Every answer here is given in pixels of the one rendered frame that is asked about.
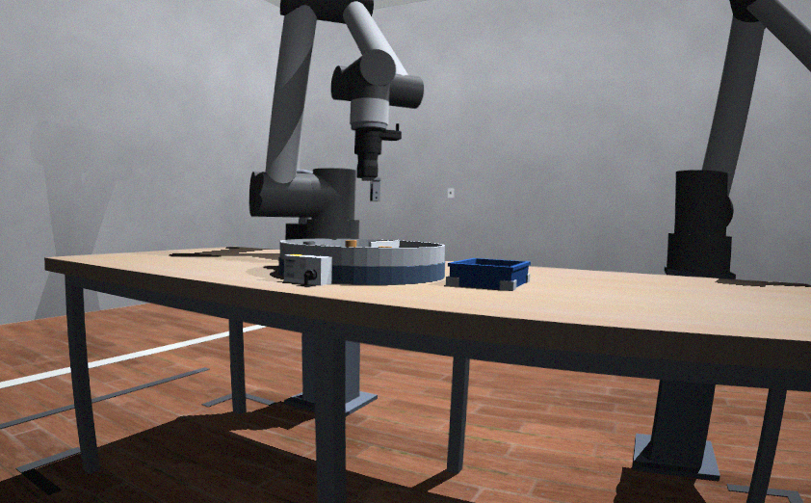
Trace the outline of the blue open-top crate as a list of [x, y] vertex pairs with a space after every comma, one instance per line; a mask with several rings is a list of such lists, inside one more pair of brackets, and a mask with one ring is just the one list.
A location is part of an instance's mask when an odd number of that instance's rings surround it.
[[459, 286], [499, 290], [500, 280], [517, 279], [516, 287], [526, 283], [529, 265], [531, 265], [531, 261], [484, 258], [470, 258], [448, 263], [450, 277], [459, 278]]

